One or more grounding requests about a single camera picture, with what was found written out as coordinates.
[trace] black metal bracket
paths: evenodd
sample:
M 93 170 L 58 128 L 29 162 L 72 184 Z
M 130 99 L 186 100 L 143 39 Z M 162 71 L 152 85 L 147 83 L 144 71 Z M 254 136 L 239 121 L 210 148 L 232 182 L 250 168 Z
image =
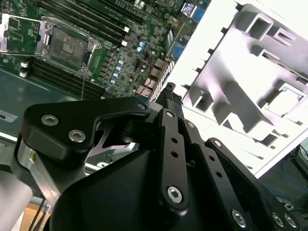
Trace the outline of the black metal bracket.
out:
M 60 165 L 76 167 L 83 164 L 93 148 L 97 124 L 112 118 L 145 119 L 150 109 L 137 98 L 75 101 L 36 104 L 25 111 L 21 136 L 28 147 Z M 55 116 L 55 126 L 42 122 L 44 115 Z M 69 132 L 78 130 L 85 136 L 83 142 L 73 142 Z
M 184 119 L 172 86 L 159 101 L 159 112 L 136 98 L 26 110 L 15 158 L 56 203 L 52 231 L 100 230 L 98 221 L 107 230 L 300 230 L 292 214 L 221 141 L 202 140 L 197 127 Z M 71 137 L 73 130 L 79 131 L 77 137 Z M 130 142 L 140 149 L 82 175 L 89 154 Z M 18 167 L 12 170 L 26 181 Z M 113 214 L 116 223 L 110 222 Z

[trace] mounting hole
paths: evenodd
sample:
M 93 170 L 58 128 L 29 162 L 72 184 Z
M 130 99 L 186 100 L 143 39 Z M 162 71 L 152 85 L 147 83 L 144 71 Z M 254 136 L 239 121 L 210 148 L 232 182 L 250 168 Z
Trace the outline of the mounting hole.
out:
M 172 140 L 172 142 L 174 142 L 174 143 L 178 143 L 178 140 L 177 139 L 175 139 L 175 138 L 171 138 L 171 140 Z
M 171 152 L 171 155 L 172 155 L 173 157 L 175 157 L 175 158 L 178 158 L 178 156 L 179 156 L 179 155 L 178 155 L 176 152 L 174 152 L 174 151 Z
M 216 172 L 216 175 L 219 177 L 219 178 L 222 178 L 222 174 L 220 172 Z

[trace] capacitor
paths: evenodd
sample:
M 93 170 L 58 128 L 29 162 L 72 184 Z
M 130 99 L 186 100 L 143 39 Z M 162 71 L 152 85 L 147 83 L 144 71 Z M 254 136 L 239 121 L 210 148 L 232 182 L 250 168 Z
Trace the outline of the capacitor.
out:
M 145 6 L 145 2 L 144 2 L 144 1 L 141 1 L 141 2 L 139 3 L 139 6 L 140 6 L 141 9 L 143 9 L 144 6 Z
M 139 46 L 144 47 L 144 46 L 145 46 L 145 42 L 144 42 L 144 41 L 141 41 L 141 42 L 139 43 Z

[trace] wire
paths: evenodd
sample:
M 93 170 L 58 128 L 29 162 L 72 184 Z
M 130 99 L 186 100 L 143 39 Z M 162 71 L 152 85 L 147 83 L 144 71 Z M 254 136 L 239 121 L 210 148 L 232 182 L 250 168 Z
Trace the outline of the wire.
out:
M 32 228 L 33 228 L 35 222 L 37 221 L 37 218 L 38 218 L 38 216 L 39 216 L 39 213 L 40 213 L 41 209 L 43 208 L 43 205 L 44 205 L 45 201 L 46 201 L 46 200 L 43 199 L 43 200 L 42 200 L 42 203 L 40 203 L 40 205 L 39 205 L 39 207 L 38 207 L 39 209 L 38 209 L 37 213 L 35 214 L 35 216 L 34 216 L 32 222 L 31 222 L 31 225 L 30 225 L 28 231 L 32 231 Z
M 284 161 L 281 161 L 281 171 L 282 174 L 287 177 L 292 183 L 296 184 L 300 189 L 304 190 L 305 192 L 308 193 L 308 189 L 303 187 L 299 182 L 297 182 L 293 177 L 291 177 L 286 171 L 284 170 Z
M 150 61 L 149 58 L 146 58 L 145 56 L 144 56 L 144 59 L 148 62 L 149 67 L 150 67 L 150 75 L 149 75 L 149 77 L 150 77 L 150 82 L 140 91 L 139 97 L 141 96 L 141 94 L 143 93 L 143 91 L 151 85 L 151 83 L 152 83 L 152 81 L 153 81 L 153 79 L 152 79 L 152 77 L 151 77 L 151 72 L 152 72 L 152 69 L 153 69 L 153 67 L 152 67 L 152 65 L 151 65 L 151 61 Z
M 306 157 L 304 157 L 306 160 L 308 160 L 308 153 L 307 153 L 307 151 L 306 151 L 306 149 L 305 148 L 303 148 L 303 146 L 302 145 L 300 145 L 300 147 L 304 150 L 304 152 L 305 152 L 305 155 L 306 155 Z
M 35 226 L 35 228 L 33 229 L 33 231 L 39 231 L 40 227 L 42 226 L 44 219 L 46 218 L 47 214 L 49 213 L 50 210 L 50 205 L 46 205 L 45 210 L 43 212 L 42 217 L 39 219 L 37 225 Z

